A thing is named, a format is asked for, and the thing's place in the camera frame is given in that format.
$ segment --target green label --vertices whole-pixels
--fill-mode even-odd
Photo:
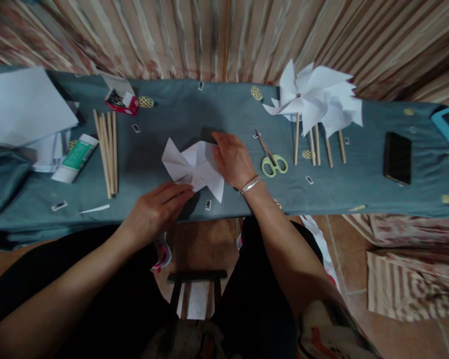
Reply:
[[[87,161],[94,147],[87,142],[78,141],[68,156],[63,160],[62,166],[79,171]]]

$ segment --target white paper pinwheel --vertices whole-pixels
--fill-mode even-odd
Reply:
[[[191,184],[195,192],[208,186],[221,203],[225,180],[216,166],[213,146],[199,141],[180,153],[171,138],[168,138],[161,161],[174,182]]]
[[[356,86],[347,82],[352,75],[313,66],[314,62],[310,63],[295,77],[291,59],[279,80],[280,100],[271,99],[274,107],[263,104],[265,110],[271,115],[284,115],[291,122],[296,122],[300,113],[302,136],[318,122],[322,122],[327,138],[351,122],[362,126],[362,101],[354,97]]]

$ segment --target blue-gray cloth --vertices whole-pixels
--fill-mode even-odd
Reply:
[[[16,68],[0,66],[0,72]],[[95,135],[93,109],[109,111],[103,99],[108,92],[99,76],[48,71],[65,100],[80,103],[82,125],[73,129],[72,139],[82,133]],[[324,130],[321,128],[321,166],[312,166],[301,153],[309,150],[308,137],[300,137],[298,165],[293,165],[295,124],[283,116],[271,116],[251,95],[252,84],[205,83],[196,80],[130,80],[137,96],[154,100],[155,107],[140,108],[136,117],[117,114],[119,193],[107,199],[99,149],[91,156],[73,184],[50,179],[50,174],[32,173],[20,191],[0,211],[0,248],[16,248],[53,239],[78,229],[119,223],[136,199],[171,180],[161,156],[170,137],[180,151],[199,140],[214,142],[211,132],[234,133],[246,144],[260,172],[264,151],[253,137],[258,130],[269,149],[283,156],[289,170],[274,178],[262,175],[271,195],[287,214],[400,213],[424,217],[449,217],[449,144],[429,120],[437,104],[363,101],[364,127],[355,124],[343,130],[347,164],[341,161],[338,136],[330,138],[334,168],[329,168]],[[279,98],[274,86],[258,86],[264,103]],[[410,108],[414,115],[404,113]],[[132,125],[140,128],[135,133]],[[396,132],[413,141],[412,184],[400,187],[383,176],[385,133]],[[310,176],[314,184],[305,179]],[[250,209],[236,190],[225,184],[222,203],[207,187],[186,205],[180,220],[206,220],[246,216]],[[206,202],[211,200],[211,209]],[[53,212],[62,201],[67,207]],[[87,214],[78,212],[110,204],[110,208]]]

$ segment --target smartphone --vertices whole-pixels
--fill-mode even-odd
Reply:
[[[403,185],[411,184],[410,139],[394,132],[386,133],[386,154],[384,158],[384,176]]]

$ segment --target silver bracelet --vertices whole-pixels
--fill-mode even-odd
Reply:
[[[253,178],[251,181],[244,185],[242,190],[238,191],[239,195],[243,195],[243,193],[248,192],[259,181],[261,181],[260,176],[256,176],[255,178]]]

